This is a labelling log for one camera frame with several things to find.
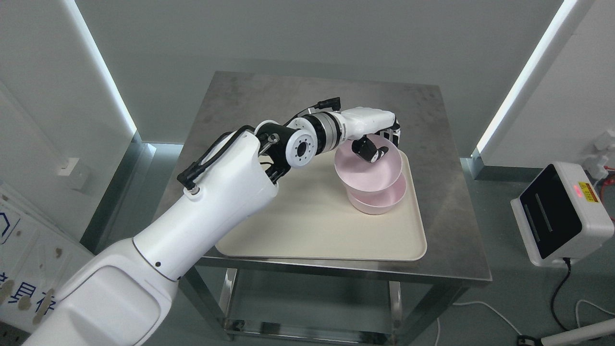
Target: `beige tray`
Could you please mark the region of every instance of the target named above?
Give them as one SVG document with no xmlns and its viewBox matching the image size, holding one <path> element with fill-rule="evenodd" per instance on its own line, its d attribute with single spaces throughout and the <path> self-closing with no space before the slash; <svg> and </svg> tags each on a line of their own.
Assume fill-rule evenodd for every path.
<svg viewBox="0 0 615 346">
<path fill-rule="evenodd" d="M 231 230 L 216 247 L 231 257 L 418 260 L 427 251 L 408 158 L 408 191 L 383 215 L 366 215 L 348 201 L 333 167 L 334 152 L 292 169 L 273 202 Z"/>
</svg>

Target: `stainless steel table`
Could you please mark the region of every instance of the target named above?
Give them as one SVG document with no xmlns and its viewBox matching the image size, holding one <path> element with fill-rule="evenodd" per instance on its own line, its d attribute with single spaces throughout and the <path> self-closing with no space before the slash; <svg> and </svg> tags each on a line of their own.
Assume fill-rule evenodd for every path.
<svg viewBox="0 0 615 346">
<path fill-rule="evenodd" d="M 227 257 L 215 248 L 197 266 L 227 268 L 216 299 L 195 268 L 180 288 L 221 338 L 230 334 L 288 337 L 335 344 L 409 344 L 472 286 L 491 281 L 491 272 L 469 192 L 455 148 L 440 89 L 422 84 L 340 81 L 319 78 L 217 72 L 203 99 L 171 181 L 157 210 L 181 195 L 175 176 L 223 132 L 262 120 L 283 122 L 315 101 L 340 96 L 342 109 L 365 106 L 394 112 L 402 126 L 399 148 L 408 156 L 427 238 L 427 253 L 414 262 L 251 259 Z M 389 282 L 390 333 L 314 329 L 229 318 L 239 270 L 333 275 Z M 431 284 L 427 294 L 403 316 L 400 282 Z"/>
</svg>

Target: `sticker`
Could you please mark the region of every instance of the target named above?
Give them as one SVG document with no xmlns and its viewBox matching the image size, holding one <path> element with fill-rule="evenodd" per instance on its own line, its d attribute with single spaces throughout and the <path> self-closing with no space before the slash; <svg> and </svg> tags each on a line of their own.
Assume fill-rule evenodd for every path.
<svg viewBox="0 0 615 346">
<path fill-rule="evenodd" d="M 598 197 L 593 192 L 591 184 L 588 182 L 579 182 L 579 186 L 581 187 L 581 191 L 583 191 L 583 195 L 588 202 L 596 202 L 598 203 Z"/>
</svg>

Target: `gray floor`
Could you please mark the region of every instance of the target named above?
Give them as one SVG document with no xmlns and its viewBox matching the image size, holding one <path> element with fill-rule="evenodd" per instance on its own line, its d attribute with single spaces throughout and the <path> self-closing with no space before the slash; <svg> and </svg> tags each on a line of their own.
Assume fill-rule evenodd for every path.
<svg viewBox="0 0 615 346">
<path fill-rule="evenodd" d="M 166 182 L 175 165 L 173 152 L 158 148 L 147 170 L 132 213 L 139 221 L 131 223 L 125 234 L 115 233 L 110 239 L 131 236 L 144 227 L 156 210 Z M 466 169 L 466 182 L 482 233 L 485 251 L 493 274 L 493 282 L 483 289 L 471 289 L 459 302 L 482 300 L 498 309 L 519 330 L 543 337 L 560 332 L 549 312 L 549 300 L 563 269 L 534 267 L 528 260 L 509 201 L 519 195 L 526 183 L 472 180 Z M 605 196 L 615 214 L 615 188 Z M 571 278 L 558 296 L 556 310 L 564 325 L 572 327 L 574 303 L 587 299 L 607 310 L 615 310 L 615 241 L 573 267 Z M 213 291 L 219 292 L 224 277 L 220 268 L 200 270 Z M 410 308 L 426 286 L 402 286 L 405 308 Z M 391 323 L 387 304 L 387 286 L 381 281 L 348 278 L 265 273 L 240 273 L 232 316 L 242 319 L 285 322 L 329 328 L 353 328 L 386 332 Z M 594 323 L 608 316 L 582 305 L 582 323 Z M 513 345 L 515 332 L 483 306 L 451 307 L 440 318 L 442 331 L 439 345 Z M 436 325 L 430 326 L 413 345 L 433 345 Z M 287 345 L 289 341 L 236 337 L 234 342 L 213 338 L 195 309 L 181 294 L 173 308 L 146 345 Z M 613 345 L 615 337 L 604 337 L 582 345 Z"/>
</svg>

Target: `light strip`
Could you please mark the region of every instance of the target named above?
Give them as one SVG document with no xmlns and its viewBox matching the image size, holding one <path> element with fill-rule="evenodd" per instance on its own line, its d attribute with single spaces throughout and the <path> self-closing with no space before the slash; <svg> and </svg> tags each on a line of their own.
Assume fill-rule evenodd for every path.
<svg viewBox="0 0 615 346">
<path fill-rule="evenodd" d="M 481 137 L 478 141 L 478 144 L 476 144 L 476 148 L 478 149 L 479 153 L 483 152 L 485 146 L 487 145 L 493 134 L 496 132 L 496 129 L 502 123 L 502 120 L 504 120 L 504 117 L 509 114 L 509 110 L 513 105 L 515 99 L 519 96 L 521 90 L 526 87 L 530 76 L 536 71 L 536 66 L 538 65 L 540 59 L 543 57 L 549 45 L 551 45 L 551 43 L 553 42 L 558 30 L 561 28 L 563 22 L 569 16 L 577 2 L 577 0 L 564 0 L 560 8 L 557 10 L 557 13 L 553 17 L 553 20 L 551 20 L 549 27 L 545 30 L 544 35 L 542 35 L 542 38 L 538 42 L 538 45 L 534 49 L 534 52 L 532 53 L 528 61 L 525 63 L 525 66 L 523 67 L 521 73 L 519 74 L 519 77 L 515 81 L 515 84 L 513 84 L 513 86 L 510 88 L 508 95 L 506 95 L 506 98 L 502 102 L 502 105 L 500 105 L 495 116 L 489 123 L 487 130 L 485 130 L 485 133 L 483 133 L 483 137 Z"/>
<path fill-rule="evenodd" d="M 137 131 L 135 122 L 132 120 L 132 117 L 128 112 L 128 108 L 126 108 L 126 104 L 124 103 L 122 96 L 119 94 L 119 90 L 117 89 L 117 86 L 113 81 L 113 78 L 111 77 L 111 73 L 109 72 L 105 61 L 103 60 L 103 56 L 100 55 L 100 51 L 96 46 L 96 42 L 94 42 L 94 37 L 92 37 L 90 30 L 87 28 L 85 20 L 83 19 L 83 16 L 81 15 L 79 8 L 77 7 L 77 4 L 74 0 L 62 0 L 62 3 L 70 16 L 73 18 L 73 23 L 77 26 L 77 30 L 81 34 L 83 42 L 85 43 L 85 47 L 90 53 L 90 56 L 92 57 L 92 60 L 96 68 L 98 69 L 98 73 L 102 77 L 102 80 L 105 82 L 107 89 L 111 93 L 111 98 L 115 102 L 117 111 L 124 118 L 126 126 L 130 130 L 131 134 L 134 135 Z"/>
</svg>

